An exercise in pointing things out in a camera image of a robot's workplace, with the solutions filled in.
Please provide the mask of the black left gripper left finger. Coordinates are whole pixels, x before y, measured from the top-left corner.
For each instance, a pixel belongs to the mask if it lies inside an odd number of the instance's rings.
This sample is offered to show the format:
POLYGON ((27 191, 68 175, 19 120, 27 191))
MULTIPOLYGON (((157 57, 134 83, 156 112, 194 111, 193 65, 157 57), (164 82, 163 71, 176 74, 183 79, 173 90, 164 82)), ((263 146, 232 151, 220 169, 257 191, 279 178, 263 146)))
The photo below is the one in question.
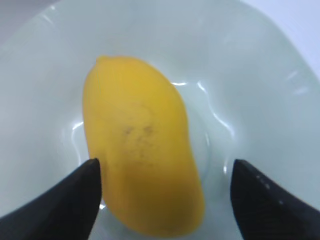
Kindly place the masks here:
POLYGON ((0 218, 2 240, 87 240, 102 198, 100 162, 89 159, 54 187, 0 218))

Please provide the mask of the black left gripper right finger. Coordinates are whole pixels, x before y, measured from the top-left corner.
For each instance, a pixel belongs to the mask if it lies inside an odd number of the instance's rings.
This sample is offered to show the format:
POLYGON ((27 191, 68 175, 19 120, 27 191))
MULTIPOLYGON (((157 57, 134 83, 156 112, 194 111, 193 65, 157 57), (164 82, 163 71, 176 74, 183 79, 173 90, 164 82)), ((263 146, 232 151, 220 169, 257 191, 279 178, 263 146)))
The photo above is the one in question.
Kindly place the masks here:
POLYGON ((320 212, 243 159, 233 164, 231 205, 245 240, 320 238, 320 212))

